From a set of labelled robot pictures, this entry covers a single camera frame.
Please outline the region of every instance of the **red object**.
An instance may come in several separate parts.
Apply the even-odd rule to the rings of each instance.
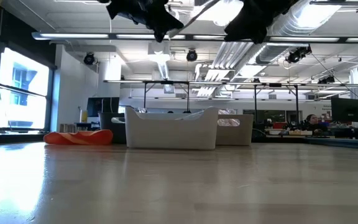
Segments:
[[[273,129],[284,129],[286,122],[274,122]]]
[[[93,145],[105,146],[111,144],[112,132],[110,130],[100,131],[78,131],[77,133],[49,133],[44,136],[47,144],[58,145]]]

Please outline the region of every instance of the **computer monitor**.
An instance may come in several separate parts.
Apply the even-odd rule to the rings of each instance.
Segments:
[[[88,117],[98,117],[98,113],[118,113],[119,97],[88,98]]]
[[[358,100],[331,98],[333,121],[358,122]]]

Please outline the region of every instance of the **person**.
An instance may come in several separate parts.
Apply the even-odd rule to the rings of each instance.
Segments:
[[[306,120],[309,122],[307,130],[312,131],[313,134],[321,134],[322,132],[328,131],[326,126],[318,123],[318,118],[315,114],[309,114]]]

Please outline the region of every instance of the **black cable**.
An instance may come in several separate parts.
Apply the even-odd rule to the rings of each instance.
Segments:
[[[328,68],[326,68],[326,67],[323,65],[323,63],[321,63],[320,60],[318,60],[317,57],[314,56],[313,53],[311,53],[311,55],[312,55],[312,56],[318,61],[318,63],[320,63],[320,65],[323,66],[323,68],[324,68],[325,70],[327,70],[327,72],[329,72],[330,75],[332,75],[342,86],[344,86],[345,88],[347,88],[347,90],[349,90],[349,91],[350,91],[351,93],[353,93],[356,97],[358,97],[358,95],[357,95],[354,91],[352,91],[349,87],[347,87],[345,84],[343,84],[343,82],[341,82],[338,78],[336,78],[335,75],[334,75]]]

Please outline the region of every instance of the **wooden floor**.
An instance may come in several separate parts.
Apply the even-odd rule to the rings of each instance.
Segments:
[[[358,150],[0,146],[0,223],[358,224]]]

